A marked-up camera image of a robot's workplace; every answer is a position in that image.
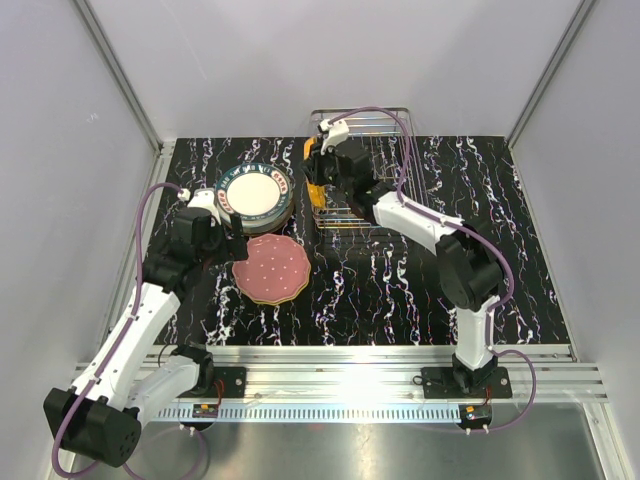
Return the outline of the yellow polka dot plate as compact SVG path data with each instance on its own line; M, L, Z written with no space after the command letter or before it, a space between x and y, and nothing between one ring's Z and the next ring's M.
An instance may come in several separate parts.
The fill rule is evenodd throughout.
M303 147L302 169L306 177L307 192L311 204L320 209L326 207L325 160L320 138L317 136L308 138Z

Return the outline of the pink polka dot plate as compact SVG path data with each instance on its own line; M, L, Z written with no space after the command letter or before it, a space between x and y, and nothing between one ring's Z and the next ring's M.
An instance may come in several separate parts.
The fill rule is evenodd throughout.
M249 240L248 259L237 261L232 274L237 288L241 290L244 278L270 270L301 270L311 274L311 264L305 249L288 236L265 234Z

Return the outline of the white plate green lettered rim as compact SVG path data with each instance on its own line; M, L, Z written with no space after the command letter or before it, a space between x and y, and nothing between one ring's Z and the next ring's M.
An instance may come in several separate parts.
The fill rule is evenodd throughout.
M291 181L273 165L244 163L218 179L215 200L221 218L238 214L244 224L260 224L279 217L292 204Z

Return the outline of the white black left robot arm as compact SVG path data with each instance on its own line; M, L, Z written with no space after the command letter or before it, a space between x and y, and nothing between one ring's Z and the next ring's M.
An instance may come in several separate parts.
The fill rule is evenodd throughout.
M65 390L52 389L44 412L55 452L67 450L94 464L121 467L143 428L175 398L222 394L211 353L182 344L145 380L135 377L156 337L212 265L248 257L241 217L229 225L212 210L185 207L162 249L140 260L130 305L94 359Z

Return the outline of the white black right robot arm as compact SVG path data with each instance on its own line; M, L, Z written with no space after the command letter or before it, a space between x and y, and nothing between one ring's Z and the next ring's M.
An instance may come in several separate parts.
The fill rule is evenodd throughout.
M332 186L358 218L402 234L435 257L440 289L456 310L453 385L465 397L480 394L498 367L492 328L505 280L500 252L471 224L428 209L377 178L368 152L359 146L324 148L310 138L302 168L313 203Z

